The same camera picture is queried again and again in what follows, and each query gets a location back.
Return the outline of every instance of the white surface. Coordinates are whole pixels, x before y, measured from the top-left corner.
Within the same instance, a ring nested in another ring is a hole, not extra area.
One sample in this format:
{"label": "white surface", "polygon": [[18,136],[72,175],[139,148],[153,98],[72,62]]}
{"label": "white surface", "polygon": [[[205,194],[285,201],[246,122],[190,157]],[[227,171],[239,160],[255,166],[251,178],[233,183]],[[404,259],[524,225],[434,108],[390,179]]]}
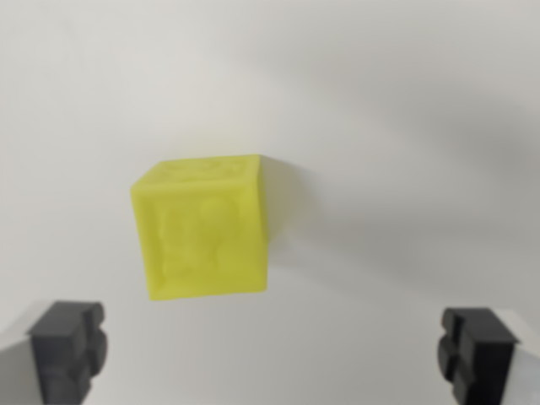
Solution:
{"label": "white surface", "polygon": [[[0,321],[102,300],[88,405],[452,404],[448,305],[533,324],[533,1],[0,3]],[[129,186],[261,153],[269,290],[148,302]]]}
{"label": "white surface", "polygon": [[42,405],[34,350],[26,334],[51,307],[52,301],[36,301],[0,332],[0,403]]}
{"label": "white surface", "polygon": [[497,317],[520,341],[514,348],[502,405],[540,404],[540,341],[515,312],[497,310]]}

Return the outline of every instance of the cube face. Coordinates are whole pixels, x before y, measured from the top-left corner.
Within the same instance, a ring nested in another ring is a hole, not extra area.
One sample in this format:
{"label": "cube face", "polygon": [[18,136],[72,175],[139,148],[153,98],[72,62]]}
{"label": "cube face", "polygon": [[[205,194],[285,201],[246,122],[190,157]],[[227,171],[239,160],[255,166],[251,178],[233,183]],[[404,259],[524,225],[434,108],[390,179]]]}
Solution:
{"label": "cube face", "polygon": [[162,162],[133,186],[152,300],[266,289],[261,178],[249,155]]}

